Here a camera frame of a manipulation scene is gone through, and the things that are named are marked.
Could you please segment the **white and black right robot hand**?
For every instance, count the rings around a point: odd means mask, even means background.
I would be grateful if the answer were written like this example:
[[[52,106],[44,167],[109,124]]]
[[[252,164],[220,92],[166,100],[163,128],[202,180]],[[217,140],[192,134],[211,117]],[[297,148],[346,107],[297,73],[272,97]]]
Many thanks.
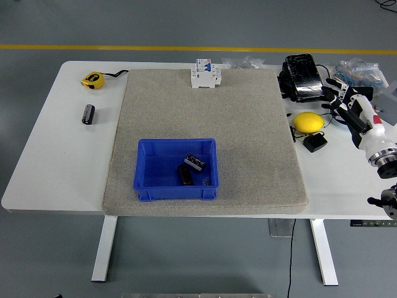
[[[322,87],[325,100],[346,122],[356,148],[376,166],[396,160],[396,144],[385,135],[385,127],[366,96],[336,78],[326,78]]]

